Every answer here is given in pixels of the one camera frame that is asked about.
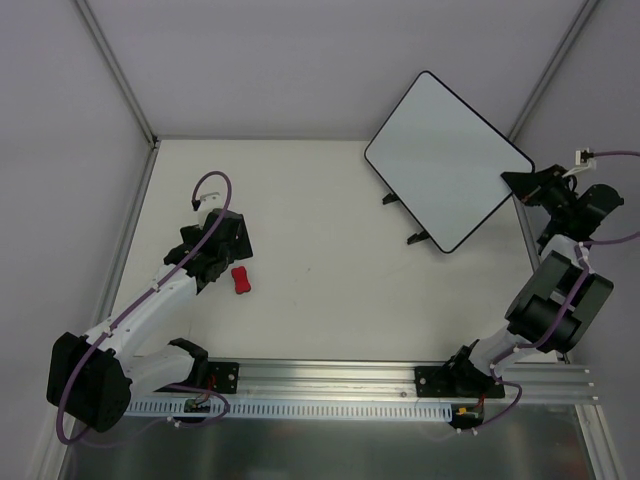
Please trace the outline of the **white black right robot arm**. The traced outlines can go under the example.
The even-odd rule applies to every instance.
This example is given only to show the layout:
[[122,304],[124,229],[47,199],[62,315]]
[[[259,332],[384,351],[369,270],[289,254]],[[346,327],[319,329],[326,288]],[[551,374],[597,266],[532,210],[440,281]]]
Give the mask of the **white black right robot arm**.
[[462,346],[429,377],[439,395],[481,397],[511,365],[537,353],[569,352],[614,288],[589,264],[593,233],[624,203],[613,187],[594,184],[578,194],[576,174],[558,165],[502,178],[523,205],[549,216],[537,241],[540,264],[507,309],[506,326]]

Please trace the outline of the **aluminium corner post left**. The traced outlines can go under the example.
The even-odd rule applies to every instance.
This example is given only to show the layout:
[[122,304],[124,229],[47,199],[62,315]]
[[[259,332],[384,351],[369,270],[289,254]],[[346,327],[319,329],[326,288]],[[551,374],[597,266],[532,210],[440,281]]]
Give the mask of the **aluminium corner post left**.
[[90,2],[85,0],[73,0],[72,5],[78,12],[83,25],[87,29],[92,42],[95,44],[103,63],[105,64],[112,80],[115,82],[115,85],[122,96],[127,109],[134,118],[145,142],[151,148],[154,148],[158,142],[158,137],[143,112],[130,82],[116,58],[110,42],[107,39],[104,30],[90,5]]

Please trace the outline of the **red bone-shaped eraser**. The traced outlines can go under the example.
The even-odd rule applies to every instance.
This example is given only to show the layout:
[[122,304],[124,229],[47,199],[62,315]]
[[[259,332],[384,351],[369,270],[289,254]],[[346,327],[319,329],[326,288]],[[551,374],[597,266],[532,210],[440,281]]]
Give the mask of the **red bone-shaped eraser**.
[[244,266],[235,267],[231,270],[234,282],[234,290],[237,295],[249,293],[252,289],[248,271]]

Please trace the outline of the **aluminium corner post right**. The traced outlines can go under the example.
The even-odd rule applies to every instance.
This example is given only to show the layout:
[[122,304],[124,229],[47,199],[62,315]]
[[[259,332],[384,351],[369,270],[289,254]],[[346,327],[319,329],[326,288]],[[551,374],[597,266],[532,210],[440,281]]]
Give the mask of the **aluminium corner post right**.
[[584,0],[580,2],[576,13],[560,37],[560,40],[552,50],[549,59],[545,63],[540,75],[526,97],[524,104],[520,108],[515,121],[509,129],[507,138],[512,143],[516,143],[518,138],[521,136],[537,107],[544,99],[546,92],[552,85],[565,60],[570,55],[576,42],[591,22],[601,4],[602,2],[600,0]]

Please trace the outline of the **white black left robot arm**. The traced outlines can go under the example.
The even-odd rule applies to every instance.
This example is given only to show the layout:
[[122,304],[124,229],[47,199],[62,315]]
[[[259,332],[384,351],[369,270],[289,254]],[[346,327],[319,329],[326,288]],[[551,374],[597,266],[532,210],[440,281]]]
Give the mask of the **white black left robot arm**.
[[47,401],[96,432],[112,428],[129,404],[175,384],[196,391],[210,383],[208,352],[184,338],[144,357],[137,352],[157,328],[215,282],[233,263],[252,257],[243,215],[211,210],[202,224],[181,228],[140,297],[121,312],[53,345]]

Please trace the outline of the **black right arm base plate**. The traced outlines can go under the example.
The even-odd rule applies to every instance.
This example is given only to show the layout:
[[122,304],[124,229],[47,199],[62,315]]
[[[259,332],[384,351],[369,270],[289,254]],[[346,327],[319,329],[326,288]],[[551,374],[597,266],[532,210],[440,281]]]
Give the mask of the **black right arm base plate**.
[[466,371],[445,366],[417,366],[414,368],[414,383],[419,398],[505,397],[503,386],[475,368]]

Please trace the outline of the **aluminium corner post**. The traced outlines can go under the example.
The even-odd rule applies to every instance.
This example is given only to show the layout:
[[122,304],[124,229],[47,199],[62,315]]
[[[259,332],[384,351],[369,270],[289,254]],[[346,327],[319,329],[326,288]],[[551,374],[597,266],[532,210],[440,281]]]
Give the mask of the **aluminium corner post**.
[[507,138],[512,143],[516,143],[518,138],[521,136],[537,107],[544,99],[546,92],[552,85],[565,60],[570,55],[576,42],[591,22],[601,4],[602,2],[600,0],[584,0],[580,2],[576,13],[560,37],[560,40],[552,50],[549,59],[545,63],[540,75],[526,97],[524,104],[520,108],[515,121],[509,129]]
[[158,137],[143,112],[130,82],[116,58],[110,42],[107,39],[104,30],[90,5],[90,2],[85,0],[73,0],[72,5],[78,12],[83,25],[87,29],[92,42],[95,44],[103,63],[105,64],[112,80],[115,82],[115,85],[122,96],[127,109],[134,118],[145,142],[151,148],[154,148],[158,142]]

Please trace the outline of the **black-framed whiteboard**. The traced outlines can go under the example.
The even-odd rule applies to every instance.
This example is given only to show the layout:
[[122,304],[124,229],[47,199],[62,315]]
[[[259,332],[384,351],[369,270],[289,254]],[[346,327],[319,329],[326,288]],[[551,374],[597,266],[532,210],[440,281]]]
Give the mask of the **black-framed whiteboard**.
[[364,159],[444,254],[511,195],[505,172],[534,162],[430,71],[422,71],[365,147]]

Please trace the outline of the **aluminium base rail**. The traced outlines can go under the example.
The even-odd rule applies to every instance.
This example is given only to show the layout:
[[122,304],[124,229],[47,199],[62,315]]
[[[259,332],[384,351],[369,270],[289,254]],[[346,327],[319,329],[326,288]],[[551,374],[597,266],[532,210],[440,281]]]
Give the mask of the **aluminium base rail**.
[[[215,359],[240,364],[238,397],[288,400],[472,402],[476,398],[419,398],[417,366],[438,362]],[[597,405],[601,395],[590,369],[567,363],[517,363],[503,373],[507,403],[522,389],[522,404]]]

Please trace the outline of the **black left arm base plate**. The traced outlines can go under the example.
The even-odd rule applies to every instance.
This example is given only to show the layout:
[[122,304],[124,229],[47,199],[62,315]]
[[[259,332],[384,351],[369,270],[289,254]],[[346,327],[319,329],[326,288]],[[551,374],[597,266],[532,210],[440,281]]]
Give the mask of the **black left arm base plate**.
[[240,364],[230,361],[209,361],[204,386],[223,395],[238,391]]

